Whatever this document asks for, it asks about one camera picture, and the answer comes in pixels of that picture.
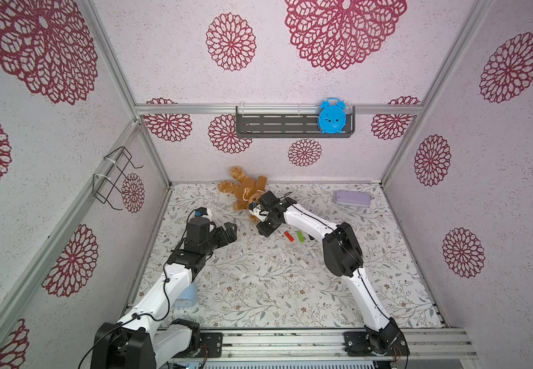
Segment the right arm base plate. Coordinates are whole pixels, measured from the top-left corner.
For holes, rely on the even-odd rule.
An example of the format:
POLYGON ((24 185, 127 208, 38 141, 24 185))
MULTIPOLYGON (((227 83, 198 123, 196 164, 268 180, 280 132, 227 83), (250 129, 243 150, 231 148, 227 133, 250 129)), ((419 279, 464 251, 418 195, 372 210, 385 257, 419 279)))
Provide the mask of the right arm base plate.
POLYGON ((403 332, 380 333, 366 331, 345 331, 343 333, 345 352, 350 357, 406 357, 410 354, 403 332))

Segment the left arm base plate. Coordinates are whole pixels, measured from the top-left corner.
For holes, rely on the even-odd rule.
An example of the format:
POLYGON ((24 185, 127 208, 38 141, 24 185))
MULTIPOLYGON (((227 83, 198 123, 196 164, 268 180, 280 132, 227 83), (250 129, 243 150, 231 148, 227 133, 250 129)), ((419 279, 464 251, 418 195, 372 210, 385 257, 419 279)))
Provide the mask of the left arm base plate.
POLYGON ((201 332, 193 334, 187 340, 185 333, 170 334, 155 348, 157 362, 165 363, 185 358, 220 358, 223 349, 223 334, 221 332, 201 332))

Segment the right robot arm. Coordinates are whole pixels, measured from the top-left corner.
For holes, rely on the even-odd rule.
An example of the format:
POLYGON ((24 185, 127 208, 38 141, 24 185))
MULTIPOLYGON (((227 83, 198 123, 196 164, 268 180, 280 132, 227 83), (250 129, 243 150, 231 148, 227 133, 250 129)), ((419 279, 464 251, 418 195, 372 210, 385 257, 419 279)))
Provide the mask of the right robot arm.
POLYGON ((366 275, 363 251, 350 224, 327 221, 294 199, 278 198, 271 191, 253 200, 249 212, 259 219, 257 229, 264 237, 272 235, 282 224, 288 224, 322 242, 327 269, 345 282, 363 317, 365 332, 348 339, 348 355, 409 358, 404 333, 383 307, 366 275))

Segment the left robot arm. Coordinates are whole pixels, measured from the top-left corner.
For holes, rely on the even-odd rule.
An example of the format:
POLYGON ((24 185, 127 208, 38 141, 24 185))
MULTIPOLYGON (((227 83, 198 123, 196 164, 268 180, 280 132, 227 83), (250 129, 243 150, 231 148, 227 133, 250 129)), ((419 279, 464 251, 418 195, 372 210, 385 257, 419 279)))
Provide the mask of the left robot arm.
POLYGON ((189 288, 213 253, 237 241, 237 225, 216 224, 207 208, 192 210, 160 277, 116 323, 104 323, 80 363, 92 368, 161 368, 179 355, 201 349, 200 325, 184 319, 161 331, 177 299, 189 288))

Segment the red usb drive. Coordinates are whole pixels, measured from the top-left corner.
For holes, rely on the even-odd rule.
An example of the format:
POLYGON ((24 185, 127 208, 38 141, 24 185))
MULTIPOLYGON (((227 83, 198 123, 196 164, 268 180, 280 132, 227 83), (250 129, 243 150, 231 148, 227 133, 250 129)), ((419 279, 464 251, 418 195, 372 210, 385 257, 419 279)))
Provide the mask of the red usb drive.
POLYGON ((290 242, 294 242, 294 241, 295 241, 294 237, 293 237, 289 232, 284 232, 283 234, 285 235, 285 237, 286 237, 290 242))

